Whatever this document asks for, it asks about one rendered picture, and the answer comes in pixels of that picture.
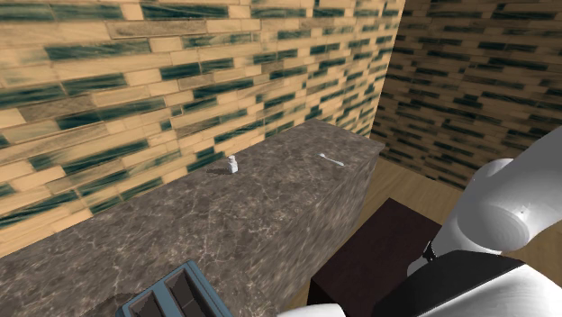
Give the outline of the blue-grey toaster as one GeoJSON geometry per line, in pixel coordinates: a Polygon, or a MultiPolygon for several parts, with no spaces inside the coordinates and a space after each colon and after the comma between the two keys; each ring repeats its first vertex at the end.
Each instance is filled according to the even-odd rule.
{"type": "Polygon", "coordinates": [[[127,303],[115,317],[233,317],[193,260],[162,277],[127,303]]]}

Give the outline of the white spoon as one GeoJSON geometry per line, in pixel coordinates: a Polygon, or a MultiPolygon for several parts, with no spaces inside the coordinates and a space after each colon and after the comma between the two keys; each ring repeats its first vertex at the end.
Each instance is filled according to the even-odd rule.
{"type": "Polygon", "coordinates": [[[339,166],[341,166],[341,167],[344,167],[344,166],[345,166],[345,164],[344,164],[343,162],[340,162],[340,161],[335,160],[335,159],[332,159],[332,158],[328,158],[324,153],[318,153],[318,156],[320,156],[320,157],[323,158],[323,159],[327,159],[327,160],[329,160],[330,162],[332,162],[332,163],[334,163],[334,164],[337,164],[337,165],[339,165],[339,166]]]}

